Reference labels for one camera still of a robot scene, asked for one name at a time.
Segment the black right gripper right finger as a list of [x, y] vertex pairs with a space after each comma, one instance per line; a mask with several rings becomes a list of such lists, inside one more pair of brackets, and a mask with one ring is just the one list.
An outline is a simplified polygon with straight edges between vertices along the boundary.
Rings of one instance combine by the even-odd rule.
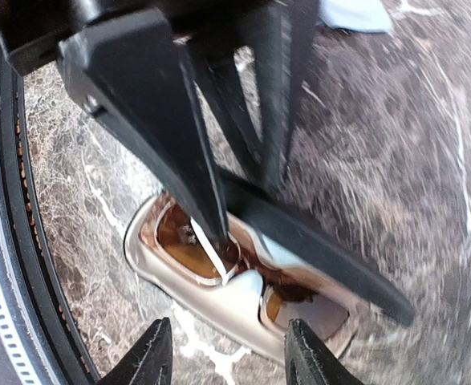
[[289, 321], [284, 358], [287, 384], [363, 385], [302, 319]]

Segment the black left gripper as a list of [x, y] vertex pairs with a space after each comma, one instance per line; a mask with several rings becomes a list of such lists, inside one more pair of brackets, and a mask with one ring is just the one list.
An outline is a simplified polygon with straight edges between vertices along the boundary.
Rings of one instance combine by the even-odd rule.
[[283, 8], [273, 1], [0, 1], [0, 46], [21, 76], [228, 76], [233, 42], [255, 73], [283, 73]]

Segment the black hard glasses case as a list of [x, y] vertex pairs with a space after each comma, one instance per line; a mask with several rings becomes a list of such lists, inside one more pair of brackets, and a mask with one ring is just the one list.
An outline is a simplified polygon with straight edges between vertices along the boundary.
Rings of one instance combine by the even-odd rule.
[[[340, 356], [345, 351], [367, 310], [385, 314], [404, 326], [411, 325], [415, 310], [410, 301], [364, 259], [301, 213], [273, 201], [242, 178], [223, 172], [221, 182], [228, 204], [226, 241], [233, 232], [230, 222], [234, 221], [250, 232], [259, 253], [269, 254], [265, 261], [288, 270], [312, 271], [327, 284], [327, 293], [349, 309], [349, 321], [343, 329], [323, 341], [333, 355]], [[286, 331], [273, 334], [258, 321], [263, 285], [258, 273], [248, 271], [219, 287], [204, 287], [168, 263], [155, 236], [158, 217], [168, 203], [180, 206], [169, 192], [160, 192], [136, 212], [124, 239], [128, 264], [141, 278], [158, 286], [216, 330], [255, 353], [282, 363]], [[200, 243], [209, 247], [208, 255], [215, 258], [226, 241], [214, 244], [194, 219], [192, 224]]]

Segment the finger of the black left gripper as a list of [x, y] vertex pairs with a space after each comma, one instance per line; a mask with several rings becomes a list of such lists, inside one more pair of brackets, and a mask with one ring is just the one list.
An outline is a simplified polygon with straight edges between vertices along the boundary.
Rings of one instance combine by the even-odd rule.
[[[294, 6], [232, 3], [210, 9], [189, 40], [194, 78], [248, 178], [278, 188], [286, 168], [293, 88]], [[253, 51], [262, 131], [246, 106], [235, 51]]]
[[228, 221], [185, 46], [155, 8], [59, 43], [70, 98], [142, 161], [213, 241]]

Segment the brown tortoiseshell sunglasses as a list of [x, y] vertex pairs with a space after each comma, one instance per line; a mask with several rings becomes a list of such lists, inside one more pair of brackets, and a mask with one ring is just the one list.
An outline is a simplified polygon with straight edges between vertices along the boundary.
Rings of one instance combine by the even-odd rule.
[[156, 223], [156, 244], [168, 263], [199, 286], [219, 287], [248, 271], [262, 277], [258, 321], [271, 333], [282, 334], [292, 319], [302, 319], [323, 341], [335, 337], [349, 321], [350, 311], [327, 293], [327, 284], [312, 271], [286, 269], [265, 261], [257, 242], [241, 225], [211, 258], [200, 243], [192, 219], [176, 203], [168, 203]]

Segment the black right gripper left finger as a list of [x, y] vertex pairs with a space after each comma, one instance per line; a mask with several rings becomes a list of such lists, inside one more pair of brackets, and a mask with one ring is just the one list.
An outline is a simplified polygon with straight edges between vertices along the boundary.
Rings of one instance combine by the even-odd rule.
[[173, 372], [173, 335], [169, 318], [157, 319], [97, 384], [169, 385]]

